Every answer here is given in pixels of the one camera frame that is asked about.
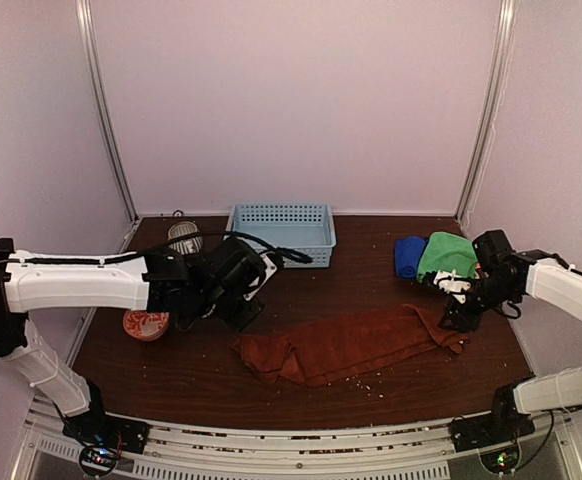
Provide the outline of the rust brown towel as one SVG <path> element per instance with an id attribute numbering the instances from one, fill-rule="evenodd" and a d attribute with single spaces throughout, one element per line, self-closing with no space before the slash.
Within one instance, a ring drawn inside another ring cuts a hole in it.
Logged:
<path id="1" fill-rule="evenodd" d="M 438 326 L 439 315 L 412 305 L 347 314 L 270 335 L 240 334 L 231 348 L 260 381 L 321 387 L 446 348 L 468 336 Z"/>

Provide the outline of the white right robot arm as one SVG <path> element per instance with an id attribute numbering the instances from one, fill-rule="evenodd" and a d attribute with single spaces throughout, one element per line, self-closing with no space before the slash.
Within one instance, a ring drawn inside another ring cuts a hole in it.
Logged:
<path id="1" fill-rule="evenodd" d="M 545 302 L 582 322 L 582 271 L 555 253 L 516 251 L 502 230 L 489 230 L 472 242 L 480 272 L 475 278 L 440 271 L 433 286 L 450 296 L 440 326 L 472 332 L 482 315 L 504 315 L 508 306 L 521 316 L 519 305 L 528 296 Z M 522 424 L 522 417 L 539 411 L 582 407 L 582 367 L 532 378 L 506 386 L 494 394 L 483 430 L 490 440 L 506 440 Z"/>

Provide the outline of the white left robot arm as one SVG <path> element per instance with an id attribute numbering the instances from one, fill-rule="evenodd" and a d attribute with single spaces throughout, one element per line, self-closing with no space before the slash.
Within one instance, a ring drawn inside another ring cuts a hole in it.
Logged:
<path id="1" fill-rule="evenodd" d="M 98 387 L 59 359 L 29 318 L 34 310 L 113 308 L 166 314 L 185 325 L 215 316 L 240 331 L 261 312 L 257 292 L 277 273 L 271 253 L 228 237 L 206 254 L 163 247 L 120 256 L 52 257 L 0 239 L 0 358 L 94 444 L 115 433 Z"/>

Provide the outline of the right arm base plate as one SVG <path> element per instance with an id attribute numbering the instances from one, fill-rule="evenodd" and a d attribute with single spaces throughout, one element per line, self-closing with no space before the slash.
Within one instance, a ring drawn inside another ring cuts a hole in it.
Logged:
<path id="1" fill-rule="evenodd" d="M 504 418 L 490 412 L 454 419 L 449 432 L 455 451 L 459 453 L 513 442 L 521 436 L 533 434 L 535 425 L 529 415 L 514 414 L 511 418 Z"/>

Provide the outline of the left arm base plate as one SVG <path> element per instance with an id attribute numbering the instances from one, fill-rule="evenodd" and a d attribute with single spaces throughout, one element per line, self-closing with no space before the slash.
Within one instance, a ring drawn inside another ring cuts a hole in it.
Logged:
<path id="1" fill-rule="evenodd" d="M 103 418 L 63 417 L 62 433 L 83 446 L 105 447 L 114 452 L 142 454 L 150 433 L 146 422 L 106 414 Z"/>

